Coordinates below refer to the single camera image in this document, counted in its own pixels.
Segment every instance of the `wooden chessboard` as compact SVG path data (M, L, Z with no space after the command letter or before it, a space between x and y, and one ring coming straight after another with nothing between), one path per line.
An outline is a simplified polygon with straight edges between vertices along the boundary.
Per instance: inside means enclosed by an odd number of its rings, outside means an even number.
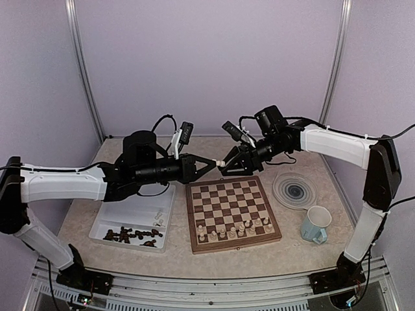
M185 189L194 254L245 248L281 239L281 231L257 176L192 183ZM264 224L266 217L272 224L268 230ZM249 228L258 218L261 225L256 224L255 232L252 232ZM243 236L239 236L239 226L247 220L250 226L244 230ZM199 237L200 225L205 234L203 241ZM237 231L234 237L230 235L232 227ZM221 229L226 230L224 238L219 235ZM217 233L214 239L212 231Z

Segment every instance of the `table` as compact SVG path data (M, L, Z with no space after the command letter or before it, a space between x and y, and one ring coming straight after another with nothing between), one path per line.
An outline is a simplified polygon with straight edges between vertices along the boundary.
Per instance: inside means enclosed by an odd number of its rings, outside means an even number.
M159 138L166 146L168 138ZM183 153L223 159L235 142L228 137L192 137ZM114 162L122 152L122 139L107 139L95 161ZM101 202L74 200L64 220L59 237L74 245L87 267L152 277L190 279L229 279L269 277L301 273L333 267L353 232L353 226L340 200L336 188L320 155L296 152L295 165L266 167L257 175L282 232L279 242L242 248L239 251L223 251L203 255L191 252L184 186L176 185L176 201L171 220L171 230L165 253L149 253L105 246L92 241L88 235ZM274 158L285 160L284 155ZM272 183L277 174L297 172L312 179L318 188L318 204L329 209L333 221L327 229L328 241L322 245L302 240L300 226L304 211L293 211L281 204L272 194ZM213 170L202 180L219 179L221 174Z

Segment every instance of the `tray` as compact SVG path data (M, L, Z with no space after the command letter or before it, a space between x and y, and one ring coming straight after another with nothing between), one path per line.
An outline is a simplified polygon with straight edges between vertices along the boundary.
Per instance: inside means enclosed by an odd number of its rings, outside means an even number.
M140 189L140 193L146 195L157 194L164 189L165 187L161 185L146 185ZM118 248L163 253L166 248L175 195L176 187L170 185L169 189L159 196L131 196L121 202L105 202L99 209L89 232L89 237L96 243ZM162 226L155 225L160 220L163 220ZM126 229L131 228L132 232L130 233L132 234L136 230L151 231L152 229L157 229L162 234L162 237L144 236L143 240L139 240L138 237L130 238L130 244L103 240L109 229L112 229L114 233L119 233L121 226ZM151 240L156 240L154 248L141 245Z

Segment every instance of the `mug handle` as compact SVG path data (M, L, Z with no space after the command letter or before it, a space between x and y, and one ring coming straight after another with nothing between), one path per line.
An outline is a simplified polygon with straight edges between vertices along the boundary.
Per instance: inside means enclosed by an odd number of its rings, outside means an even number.
M317 244L323 244L325 241L327 241L327 233L326 233L326 230L324 228L320 229L320 234L321 234L321 237L322 237L321 240L320 240L320 237L313 238L313 241L316 242Z

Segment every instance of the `light purple wall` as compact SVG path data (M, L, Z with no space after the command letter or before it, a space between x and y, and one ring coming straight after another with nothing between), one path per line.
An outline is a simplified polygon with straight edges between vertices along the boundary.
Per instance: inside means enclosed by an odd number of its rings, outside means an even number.
M107 134L173 113L225 134L276 104L317 119L342 1L77 1L92 90ZM171 133L168 122L160 133Z
M87 164L98 148L78 77L64 1L0 1L0 163ZM68 202L31 205L54 232ZM0 234L1 310L17 310L37 256Z
M328 124L370 135L395 134L415 122L415 2L354 1ZM415 130L396 139L403 181L396 199L415 195ZM330 161L360 214L365 173ZM415 305L415 202L388 217L376 252L385 256L404 310Z

